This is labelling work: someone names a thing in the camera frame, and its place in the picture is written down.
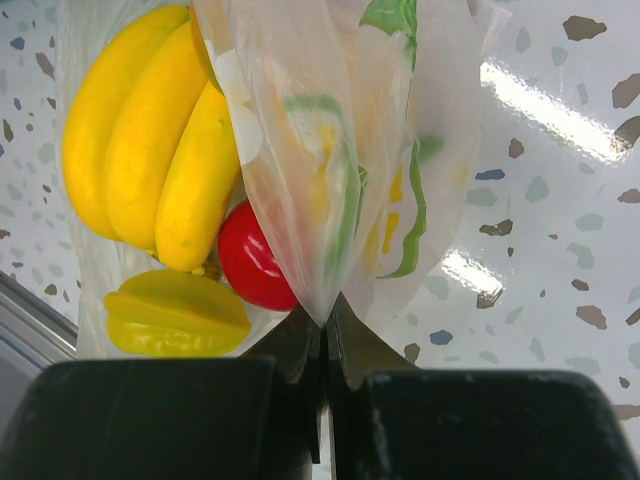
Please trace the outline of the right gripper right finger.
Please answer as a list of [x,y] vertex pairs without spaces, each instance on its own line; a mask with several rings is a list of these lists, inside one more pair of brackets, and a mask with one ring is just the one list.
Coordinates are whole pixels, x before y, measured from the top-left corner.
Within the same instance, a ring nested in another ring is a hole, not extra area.
[[560,370],[432,370],[339,297],[324,329],[336,479],[635,479],[602,390]]

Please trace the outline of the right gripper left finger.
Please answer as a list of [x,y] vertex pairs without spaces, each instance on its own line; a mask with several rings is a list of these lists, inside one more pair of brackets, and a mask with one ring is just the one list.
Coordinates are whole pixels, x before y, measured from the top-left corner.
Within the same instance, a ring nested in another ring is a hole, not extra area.
[[301,309],[237,358],[45,369],[1,441],[5,479],[307,479],[321,331]]

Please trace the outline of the yellow fake starfruit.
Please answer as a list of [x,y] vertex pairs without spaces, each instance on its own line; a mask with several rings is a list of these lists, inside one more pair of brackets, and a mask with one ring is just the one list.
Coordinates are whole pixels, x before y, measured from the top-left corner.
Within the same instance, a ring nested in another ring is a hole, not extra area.
[[251,330],[240,298],[204,276],[153,270],[104,298],[106,330],[120,350],[152,357],[218,357]]

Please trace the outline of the red fake apple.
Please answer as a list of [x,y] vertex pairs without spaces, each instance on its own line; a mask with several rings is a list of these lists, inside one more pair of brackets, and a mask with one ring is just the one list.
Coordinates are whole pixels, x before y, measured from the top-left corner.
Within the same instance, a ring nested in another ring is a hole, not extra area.
[[228,283],[245,301],[280,312],[297,305],[248,200],[236,206],[220,229],[218,257]]

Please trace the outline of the clear plastic bag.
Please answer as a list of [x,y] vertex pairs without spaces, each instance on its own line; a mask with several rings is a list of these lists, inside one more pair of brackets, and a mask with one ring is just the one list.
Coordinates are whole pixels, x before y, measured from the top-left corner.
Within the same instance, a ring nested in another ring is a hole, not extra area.
[[[231,120],[240,172],[220,229],[248,200],[295,307],[317,326],[339,297],[367,325],[391,319],[458,229],[481,139],[481,62],[507,11],[495,1],[64,1],[62,178],[67,115],[89,67],[131,22],[173,4],[192,10],[209,81]],[[79,356],[152,357],[111,342],[104,298],[134,276],[173,269],[90,231],[64,178],[63,186],[82,283]],[[222,356],[290,312],[250,304],[233,289],[218,236],[204,265],[182,273],[220,283],[246,309],[249,335]]]

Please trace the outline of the yellow fake banana bunch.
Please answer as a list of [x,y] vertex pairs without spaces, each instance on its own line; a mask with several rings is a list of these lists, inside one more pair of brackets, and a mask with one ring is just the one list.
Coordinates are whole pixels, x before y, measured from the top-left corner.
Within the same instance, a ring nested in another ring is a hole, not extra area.
[[63,178],[94,234],[190,272],[207,261],[240,166],[192,10],[154,8],[89,67],[67,115]]

